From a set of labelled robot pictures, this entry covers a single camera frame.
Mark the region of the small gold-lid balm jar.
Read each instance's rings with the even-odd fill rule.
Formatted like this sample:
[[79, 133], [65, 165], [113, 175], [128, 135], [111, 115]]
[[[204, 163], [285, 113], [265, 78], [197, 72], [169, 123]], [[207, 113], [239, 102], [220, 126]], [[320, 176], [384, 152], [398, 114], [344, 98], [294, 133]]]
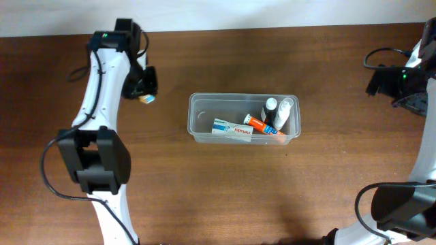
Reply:
[[138, 99], [141, 103], [149, 104], [149, 103], [154, 102], [155, 96], [154, 95], [141, 95], [141, 96], [139, 96]]

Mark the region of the white spray bottle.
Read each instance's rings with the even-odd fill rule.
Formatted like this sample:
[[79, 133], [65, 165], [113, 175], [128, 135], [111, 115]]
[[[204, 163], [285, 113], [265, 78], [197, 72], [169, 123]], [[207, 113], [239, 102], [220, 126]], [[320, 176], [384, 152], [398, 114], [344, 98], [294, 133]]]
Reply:
[[294, 105], [294, 101], [290, 97], [286, 97], [277, 107], [277, 113], [273, 120], [273, 127], [280, 131], [290, 116], [290, 111]]

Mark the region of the white medicine box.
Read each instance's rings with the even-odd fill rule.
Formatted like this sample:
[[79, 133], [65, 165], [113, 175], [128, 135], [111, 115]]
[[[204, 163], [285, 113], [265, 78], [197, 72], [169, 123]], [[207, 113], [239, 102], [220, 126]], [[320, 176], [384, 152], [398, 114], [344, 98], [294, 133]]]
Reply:
[[253, 135], [253, 127], [230, 123], [216, 118], [213, 122], [211, 133], [213, 135], [222, 135], [233, 140], [250, 143]]

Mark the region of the black bottle white cap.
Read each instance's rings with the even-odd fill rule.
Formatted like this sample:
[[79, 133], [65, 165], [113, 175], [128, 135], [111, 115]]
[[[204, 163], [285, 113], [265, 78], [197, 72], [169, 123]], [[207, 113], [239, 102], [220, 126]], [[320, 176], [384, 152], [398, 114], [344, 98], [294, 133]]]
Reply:
[[262, 107], [261, 119], [265, 124], [271, 127], [273, 126], [274, 119], [277, 113], [277, 105], [277, 100], [273, 97], [270, 97], [266, 100], [265, 104]]

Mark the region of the orange tablet tube white cap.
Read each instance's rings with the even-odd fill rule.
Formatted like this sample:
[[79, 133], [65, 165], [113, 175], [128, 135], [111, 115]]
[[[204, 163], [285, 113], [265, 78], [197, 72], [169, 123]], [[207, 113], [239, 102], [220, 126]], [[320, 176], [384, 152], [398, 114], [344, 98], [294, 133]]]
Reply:
[[265, 122], [252, 117], [250, 114], [246, 115], [244, 123], [252, 126], [255, 130], [266, 135], [284, 135], [284, 133], [276, 130], [274, 127], [267, 125]]

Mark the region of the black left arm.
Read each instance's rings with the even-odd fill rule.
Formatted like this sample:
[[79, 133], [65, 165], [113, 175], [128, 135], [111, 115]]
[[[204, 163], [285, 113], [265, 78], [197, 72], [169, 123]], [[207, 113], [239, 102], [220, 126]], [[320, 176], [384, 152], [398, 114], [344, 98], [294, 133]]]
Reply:
[[112, 31], [96, 31], [87, 44], [89, 77], [78, 115], [60, 130], [56, 144], [72, 181], [95, 208], [105, 244], [139, 244], [127, 204], [131, 157], [117, 132], [122, 98], [150, 103], [158, 91], [157, 73], [140, 43], [147, 34], [130, 18]]

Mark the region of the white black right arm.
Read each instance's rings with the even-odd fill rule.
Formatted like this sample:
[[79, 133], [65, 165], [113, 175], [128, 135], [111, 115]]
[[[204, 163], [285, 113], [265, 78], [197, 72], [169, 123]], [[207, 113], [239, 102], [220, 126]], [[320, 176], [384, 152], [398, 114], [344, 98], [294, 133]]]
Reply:
[[399, 244], [435, 238], [435, 19], [425, 22], [420, 41], [404, 66], [364, 67], [374, 71], [366, 93], [392, 98], [392, 107], [425, 117], [418, 158], [406, 182], [378, 182], [355, 198], [357, 221], [333, 229], [322, 244]]

